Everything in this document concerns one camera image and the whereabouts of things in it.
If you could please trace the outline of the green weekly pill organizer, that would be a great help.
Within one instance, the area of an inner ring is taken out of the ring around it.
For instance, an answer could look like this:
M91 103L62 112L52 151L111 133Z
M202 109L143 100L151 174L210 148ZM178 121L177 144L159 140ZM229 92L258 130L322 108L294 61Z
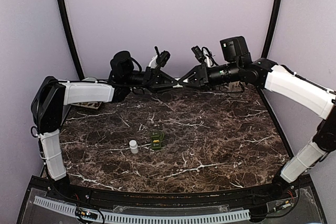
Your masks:
M150 134L151 149L154 151L160 150L163 146L164 133L155 131Z

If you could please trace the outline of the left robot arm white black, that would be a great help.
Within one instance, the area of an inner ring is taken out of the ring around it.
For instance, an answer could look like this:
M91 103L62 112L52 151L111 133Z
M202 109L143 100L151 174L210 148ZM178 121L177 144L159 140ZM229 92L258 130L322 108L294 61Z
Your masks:
M48 175L54 181L66 177L62 160L59 134L63 108L75 103L117 103L134 89L147 89L158 93L177 85L177 81L161 69L170 58L168 51L157 52L150 64L142 69L129 51L120 51L110 61L108 80L58 80L53 76L44 79L33 102L31 111L40 140L42 158Z

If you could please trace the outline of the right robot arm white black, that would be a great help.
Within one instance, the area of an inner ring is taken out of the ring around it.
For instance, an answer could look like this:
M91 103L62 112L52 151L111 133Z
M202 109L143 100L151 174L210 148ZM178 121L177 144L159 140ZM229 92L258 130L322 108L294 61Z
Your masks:
M200 65L181 77L179 85L200 89L240 81L288 97L322 119L316 134L284 165L274 178L275 183L268 187L269 197L278 200L287 193L289 183L335 151L335 91L267 58L252 61L243 36L223 39L220 45L227 64L209 67L203 60L203 51L193 47Z

